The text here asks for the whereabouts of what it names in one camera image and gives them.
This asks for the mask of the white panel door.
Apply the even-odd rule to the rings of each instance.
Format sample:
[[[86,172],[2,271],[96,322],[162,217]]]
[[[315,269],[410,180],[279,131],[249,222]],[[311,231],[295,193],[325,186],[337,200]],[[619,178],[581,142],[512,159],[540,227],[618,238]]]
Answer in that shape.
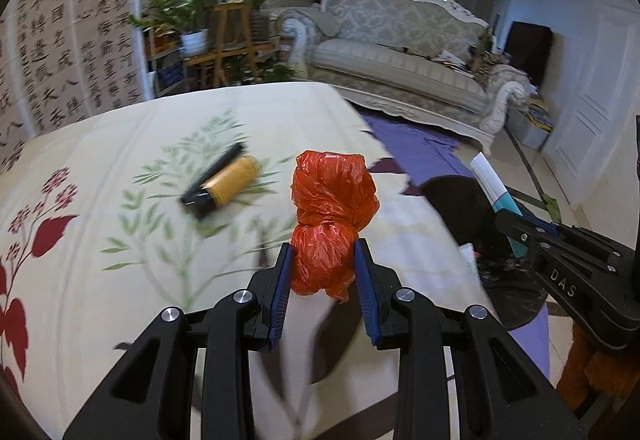
[[[582,204],[597,187],[634,96],[639,15],[607,7],[574,93],[544,146],[544,158],[568,203]]]

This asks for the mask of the yellow label dark bottle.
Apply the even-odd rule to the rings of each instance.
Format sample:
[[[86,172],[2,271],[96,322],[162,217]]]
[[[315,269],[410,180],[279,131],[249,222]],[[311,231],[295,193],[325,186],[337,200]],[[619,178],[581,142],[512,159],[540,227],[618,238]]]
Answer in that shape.
[[[254,156],[243,155],[207,178],[192,194],[187,194],[182,205],[192,216],[202,220],[229,204],[259,174],[260,165]]]

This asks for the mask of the potted plant white pot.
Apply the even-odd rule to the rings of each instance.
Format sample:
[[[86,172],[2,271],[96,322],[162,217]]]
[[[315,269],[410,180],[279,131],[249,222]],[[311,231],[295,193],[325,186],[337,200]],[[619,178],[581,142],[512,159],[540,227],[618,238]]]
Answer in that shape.
[[[192,58],[206,54],[209,14],[218,0],[149,0],[139,17],[127,21],[138,29],[177,33],[181,55]]]

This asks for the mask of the purple cloth on floor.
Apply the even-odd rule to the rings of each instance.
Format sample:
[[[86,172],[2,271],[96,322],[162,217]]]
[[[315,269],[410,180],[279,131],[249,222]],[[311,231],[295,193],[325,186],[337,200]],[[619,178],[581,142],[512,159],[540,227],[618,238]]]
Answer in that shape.
[[[388,159],[375,165],[378,173],[404,173],[409,177],[408,195],[424,197],[420,187],[435,177],[473,177],[472,171],[455,154],[458,141],[437,129],[405,123],[400,119],[360,112],[370,126],[369,134],[378,139],[390,153]],[[510,330],[512,336],[534,360],[544,375],[550,374],[549,312],[547,304],[532,322]]]

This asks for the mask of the white toothpaste tube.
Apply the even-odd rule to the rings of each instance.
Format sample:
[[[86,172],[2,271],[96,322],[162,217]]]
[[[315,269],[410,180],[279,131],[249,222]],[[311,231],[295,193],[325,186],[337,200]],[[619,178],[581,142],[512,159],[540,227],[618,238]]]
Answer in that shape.
[[[506,189],[506,186],[492,168],[483,152],[477,153],[477,155],[473,157],[470,168],[496,214],[502,209],[505,209],[514,215],[522,215],[514,198],[508,189]]]

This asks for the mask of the short black tube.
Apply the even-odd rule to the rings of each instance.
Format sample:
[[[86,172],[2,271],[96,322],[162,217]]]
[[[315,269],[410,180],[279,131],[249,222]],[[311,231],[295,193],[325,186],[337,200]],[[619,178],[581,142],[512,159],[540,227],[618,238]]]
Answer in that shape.
[[[230,165],[234,160],[236,160],[241,153],[245,150],[245,145],[243,142],[235,142],[230,148],[228,148],[218,159],[214,162],[213,165],[210,165],[206,168],[203,173],[198,176],[197,179],[192,182],[192,185],[186,189],[186,192],[180,197],[180,202],[182,204],[186,204],[186,202],[192,197],[192,195],[204,185],[204,183],[208,180],[220,173],[224,167]]]

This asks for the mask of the metal shelf rack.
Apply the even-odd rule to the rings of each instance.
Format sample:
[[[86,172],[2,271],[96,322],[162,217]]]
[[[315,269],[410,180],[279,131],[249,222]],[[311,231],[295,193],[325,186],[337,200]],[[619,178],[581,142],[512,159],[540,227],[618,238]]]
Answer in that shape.
[[[142,35],[153,96],[163,98],[185,93],[189,86],[188,69],[179,34],[145,29]]]

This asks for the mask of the red plastic bag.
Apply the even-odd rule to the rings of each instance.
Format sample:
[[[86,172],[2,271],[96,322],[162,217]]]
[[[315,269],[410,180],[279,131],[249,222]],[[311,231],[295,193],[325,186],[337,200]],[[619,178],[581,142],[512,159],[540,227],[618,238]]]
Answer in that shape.
[[[366,160],[360,154],[306,150],[296,157],[291,197],[297,220],[292,290],[348,301],[355,243],[380,208]]]

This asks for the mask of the black lined trash bin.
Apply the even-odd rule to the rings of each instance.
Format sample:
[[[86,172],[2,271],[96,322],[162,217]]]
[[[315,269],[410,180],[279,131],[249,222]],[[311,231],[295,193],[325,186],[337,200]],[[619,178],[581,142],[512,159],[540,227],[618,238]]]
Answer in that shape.
[[[526,257],[518,258],[495,225],[495,212],[473,177],[440,176],[420,187],[460,245],[477,253],[480,282],[502,325],[515,330],[532,322],[548,292],[535,279]]]

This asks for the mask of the calligraphy folding screen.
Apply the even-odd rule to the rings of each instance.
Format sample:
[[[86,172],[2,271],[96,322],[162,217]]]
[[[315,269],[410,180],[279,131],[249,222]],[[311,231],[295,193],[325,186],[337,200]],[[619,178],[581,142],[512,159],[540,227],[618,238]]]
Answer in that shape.
[[[1,169],[26,143],[151,99],[140,0],[9,0],[1,15]]]

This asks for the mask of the wooden plant stand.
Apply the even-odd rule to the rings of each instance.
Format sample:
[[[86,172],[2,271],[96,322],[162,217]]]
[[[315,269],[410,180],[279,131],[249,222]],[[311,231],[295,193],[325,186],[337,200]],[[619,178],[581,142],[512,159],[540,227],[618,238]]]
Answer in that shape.
[[[250,78],[260,82],[258,59],[260,54],[277,50],[276,40],[254,41],[250,5],[247,2],[217,5],[213,12],[218,16],[213,46],[203,55],[184,59],[186,70],[193,73],[194,85],[199,89],[229,86],[231,81],[224,63],[231,58],[244,60]],[[239,43],[228,40],[227,26],[233,17],[238,18],[241,27]]]

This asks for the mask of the green rag on floor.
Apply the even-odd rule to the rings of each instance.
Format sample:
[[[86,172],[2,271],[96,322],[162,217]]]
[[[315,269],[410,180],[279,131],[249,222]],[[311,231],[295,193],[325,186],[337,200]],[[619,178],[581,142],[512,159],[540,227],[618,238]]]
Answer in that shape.
[[[551,220],[554,223],[562,223],[562,215],[559,207],[558,200],[546,193],[541,194],[542,201],[544,202],[544,208],[549,214]]]

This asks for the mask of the ornate white sofa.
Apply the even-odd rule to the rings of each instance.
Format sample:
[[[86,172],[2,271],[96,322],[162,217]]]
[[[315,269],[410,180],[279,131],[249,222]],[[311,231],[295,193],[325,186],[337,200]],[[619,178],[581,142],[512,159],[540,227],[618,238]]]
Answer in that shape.
[[[303,80],[343,90],[369,110],[475,140],[488,152],[527,75],[483,49],[488,23],[454,0],[321,0],[276,21]]]

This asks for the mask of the white paper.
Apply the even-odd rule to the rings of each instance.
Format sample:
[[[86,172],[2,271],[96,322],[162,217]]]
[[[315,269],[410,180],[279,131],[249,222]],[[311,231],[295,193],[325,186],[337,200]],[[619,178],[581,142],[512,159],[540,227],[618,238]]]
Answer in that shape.
[[[471,243],[465,243],[459,246],[459,253],[465,265],[464,275],[462,279],[465,284],[482,284],[480,281],[480,271],[477,267],[476,252]]]

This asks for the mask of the storage box with items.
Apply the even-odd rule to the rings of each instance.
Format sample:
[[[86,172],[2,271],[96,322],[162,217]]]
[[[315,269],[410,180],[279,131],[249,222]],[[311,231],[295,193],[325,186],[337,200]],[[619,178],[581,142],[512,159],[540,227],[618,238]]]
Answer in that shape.
[[[553,123],[544,101],[532,97],[526,104],[509,108],[506,128],[521,145],[540,151],[552,133]]]

